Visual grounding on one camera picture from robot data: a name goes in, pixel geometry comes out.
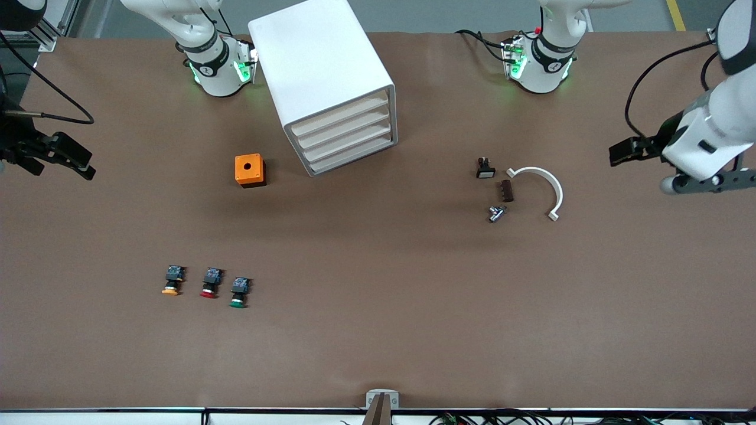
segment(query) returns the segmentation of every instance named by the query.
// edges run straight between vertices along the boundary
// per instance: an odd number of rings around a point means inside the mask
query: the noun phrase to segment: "yellow floor line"
[[[677,7],[677,0],[667,0],[667,7],[669,8],[669,14],[672,15],[672,22],[674,22],[675,30],[685,31],[683,15],[680,14],[680,8]]]

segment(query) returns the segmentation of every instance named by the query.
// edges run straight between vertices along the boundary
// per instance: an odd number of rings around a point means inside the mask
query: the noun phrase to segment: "brown table surface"
[[[370,35],[398,96],[398,146],[310,178],[264,79],[192,83],[169,40],[61,39],[39,69],[96,117],[38,122],[89,148],[84,181],[0,176],[0,406],[747,408],[756,389],[756,191],[669,197],[657,160],[610,168],[624,100],[701,33],[591,33],[551,95],[504,81],[459,35]],[[712,48],[637,92],[649,133],[702,92]],[[710,80],[719,81],[718,66]],[[33,79],[23,105],[76,114]],[[234,156],[267,159],[241,189]],[[476,159],[541,166],[565,188],[496,182]],[[160,291],[169,264],[184,294]],[[224,268],[221,297],[199,296]],[[249,308],[228,307],[234,276]]]

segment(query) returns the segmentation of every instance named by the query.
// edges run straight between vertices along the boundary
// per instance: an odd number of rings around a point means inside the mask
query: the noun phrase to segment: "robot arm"
[[[669,194],[721,192],[756,186],[741,167],[756,141],[756,0],[735,0],[717,25],[717,48],[729,75],[647,139],[630,138],[609,150],[612,166],[660,157],[678,173],[661,189]],[[723,168],[735,160],[731,171]]]
[[[222,0],[121,0],[130,11],[144,15],[185,48],[196,48],[215,38],[215,25],[202,14],[217,11]]]
[[[521,36],[505,46],[507,78],[525,90],[548,93],[567,78],[572,57],[587,30],[583,9],[613,8],[631,0],[538,0],[544,25],[536,37]]]
[[[121,0],[168,31],[189,58],[195,81],[210,95],[225,97],[254,80],[257,53],[247,42],[221,37],[205,16],[222,0]]]

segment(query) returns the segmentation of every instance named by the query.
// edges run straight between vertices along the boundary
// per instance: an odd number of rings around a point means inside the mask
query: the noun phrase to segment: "white clamp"
[[[386,401],[389,402],[391,410],[399,408],[399,391],[395,389],[371,389],[365,394],[365,408],[369,409],[373,399],[381,394],[386,394]]]
[[[559,180],[554,177],[554,174],[551,174],[550,172],[546,171],[545,169],[538,168],[538,167],[525,167],[518,169],[517,171],[513,169],[508,169],[507,174],[510,177],[514,177],[521,172],[532,172],[533,174],[538,174],[539,176],[545,178],[548,180],[549,183],[554,187],[554,191],[556,192],[556,205],[554,208],[549,211],[549,218],[553,221],[556,221],[559,219],[559,215],[556,214],[556,211],[559,209],[560,206],[562,206],[562,200],[564,199],[565,193],[562,190],[562,185],[559,183]]]

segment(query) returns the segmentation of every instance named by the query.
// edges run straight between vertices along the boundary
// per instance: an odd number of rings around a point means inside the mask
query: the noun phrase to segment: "orange box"
[[[260,154],[240,155],[234,162],[236,181],[242,188],[258,188],[268,184],[265,161]]]

